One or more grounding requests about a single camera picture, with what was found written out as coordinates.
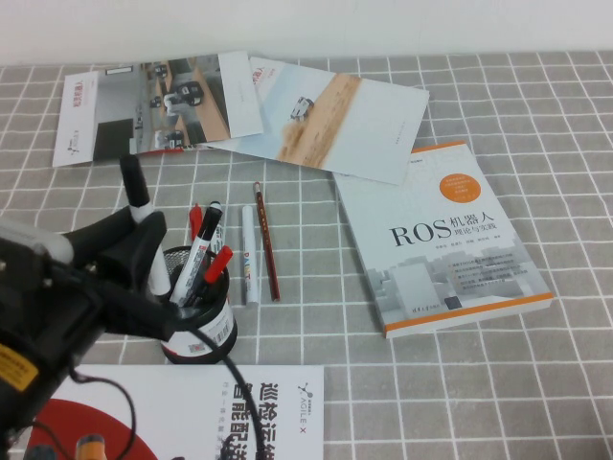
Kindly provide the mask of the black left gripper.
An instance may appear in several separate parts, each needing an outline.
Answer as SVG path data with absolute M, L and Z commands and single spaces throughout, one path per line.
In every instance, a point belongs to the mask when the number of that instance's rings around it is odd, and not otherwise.
M 137 223 L 129 207 L 100 222 L 105 237 L 97 260 L 105 274 L 130 288 L 166 288 L 161 243 L 167 226 L 154 211 Z M 84 355 L 103 331 L 168 341 L 171 311 L 141 294 L 102 282 L 86 287 L 67 236 L 23 222 L 1 224 L 1 353 Z

